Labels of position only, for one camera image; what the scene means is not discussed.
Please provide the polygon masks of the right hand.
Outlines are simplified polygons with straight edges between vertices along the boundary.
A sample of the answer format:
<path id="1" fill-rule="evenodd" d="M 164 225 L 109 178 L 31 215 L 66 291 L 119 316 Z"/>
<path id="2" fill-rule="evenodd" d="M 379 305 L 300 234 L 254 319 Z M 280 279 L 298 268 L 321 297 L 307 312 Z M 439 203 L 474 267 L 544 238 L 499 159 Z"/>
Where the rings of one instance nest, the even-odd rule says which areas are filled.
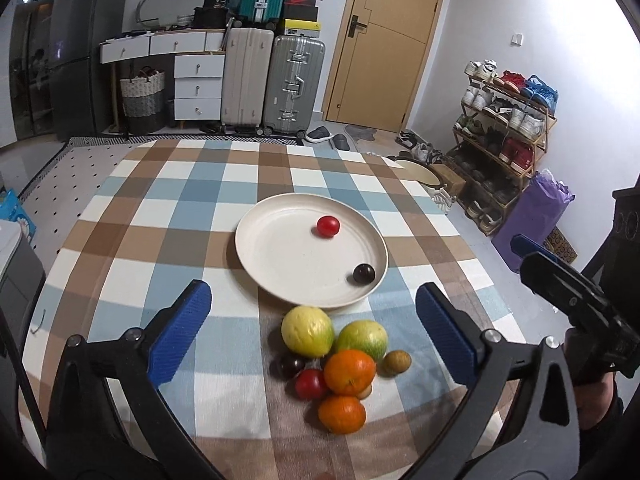
<path id="1" fill-rule="evenodd" d="M 622 404 L 615 376 L 609 372 L 598 382 L 574 388 L 580 430 L 613 431 L 617 428 L 622 417 Z"/>

